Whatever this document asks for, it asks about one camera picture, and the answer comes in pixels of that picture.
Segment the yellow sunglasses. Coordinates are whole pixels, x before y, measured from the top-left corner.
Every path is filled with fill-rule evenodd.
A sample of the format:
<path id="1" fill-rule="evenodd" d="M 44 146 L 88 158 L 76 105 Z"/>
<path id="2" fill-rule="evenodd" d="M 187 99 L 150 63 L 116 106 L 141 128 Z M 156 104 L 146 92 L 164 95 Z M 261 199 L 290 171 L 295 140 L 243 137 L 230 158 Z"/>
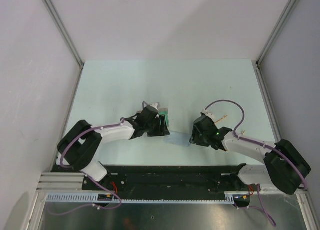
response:
<path id="1" fill-rule="evenodd" d="M 239 120 L 233 117 L 225 115 L 219 120 L 215 121 L 215 126 L 217 127 L 217 132 L 214 134 L 214 149 L 220 149 L 225 152 L 230 151 L 228 146 L 234 139 L 236 139 L 234 130 L 239 124 Z"/>

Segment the grey glasses case green lining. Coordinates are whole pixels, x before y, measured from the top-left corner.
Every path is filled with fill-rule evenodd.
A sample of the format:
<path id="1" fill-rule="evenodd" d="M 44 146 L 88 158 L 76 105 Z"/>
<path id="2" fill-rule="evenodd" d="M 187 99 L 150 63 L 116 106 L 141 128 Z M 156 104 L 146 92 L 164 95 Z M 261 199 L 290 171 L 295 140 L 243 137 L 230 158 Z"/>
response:
<path id="1" fill-rule="evenodd" d="M 169 110 L 168 110 L 168 108 L 167 107 L 159 108 L 158 111 L 159 111 L 160 115 L 164 116 L 165 123 L 166 123 L 167 127 L 169 127 L 170 126 L 170 122 L 169 122 Z"/>

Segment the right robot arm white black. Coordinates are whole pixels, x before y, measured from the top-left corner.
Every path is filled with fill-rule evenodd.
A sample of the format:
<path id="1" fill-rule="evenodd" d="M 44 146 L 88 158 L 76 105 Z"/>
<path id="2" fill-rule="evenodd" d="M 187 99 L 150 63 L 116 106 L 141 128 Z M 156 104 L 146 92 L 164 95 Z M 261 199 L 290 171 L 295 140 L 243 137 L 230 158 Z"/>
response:
<path id="1" fill-rule="evenodd" d="M 305 185 L 310 165 L 294 145 L 285 139 L 279 142 L 259 142 L 238 135 L 228 127 L 217 128 L 214 121 L 202 114 L 193 123 L 190 143 L 225 152 L 236 152 L 263 163 L 263 166 L 244 166 L 230 179 L 235 190 L 251 184 L 273 184 L 285 194 L 293 195 Z"/>

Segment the light blue cleaning cloth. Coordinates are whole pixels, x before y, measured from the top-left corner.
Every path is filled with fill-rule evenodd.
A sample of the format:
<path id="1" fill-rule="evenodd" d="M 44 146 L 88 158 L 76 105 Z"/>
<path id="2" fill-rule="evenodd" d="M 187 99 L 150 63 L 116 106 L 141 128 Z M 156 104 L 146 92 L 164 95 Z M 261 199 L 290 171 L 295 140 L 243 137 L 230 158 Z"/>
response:
<path id="1" fill-rule="evenodd" d="M 170 135 L 164 137 L 164 142 L 169 144 L 174 144 L 183 147 L 189 147 L 190 135 L 182 132 L 171 131 Z"/>

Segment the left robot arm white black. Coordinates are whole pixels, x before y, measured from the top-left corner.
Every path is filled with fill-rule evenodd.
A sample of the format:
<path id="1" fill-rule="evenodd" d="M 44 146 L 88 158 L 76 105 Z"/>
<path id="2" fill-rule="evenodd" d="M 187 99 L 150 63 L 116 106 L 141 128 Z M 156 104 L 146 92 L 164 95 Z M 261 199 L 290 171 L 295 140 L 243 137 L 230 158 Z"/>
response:
<path id="1" fill-rule="evenodd" d="M 101 144 L 118 140 L 133 140 L 147 134 L 148 137 L 170 135 L 166 115 L 158 109 L 158 103 L 146 105 L 131 117 L 121 118 L 119 123 L 93 126 L 86 120 L 78 121 L 57 145 L 60 166 L 80 171 L 93 179 L 101 190 L 109 187 L 111 178 L 102 163 L 94 159 Z"/>

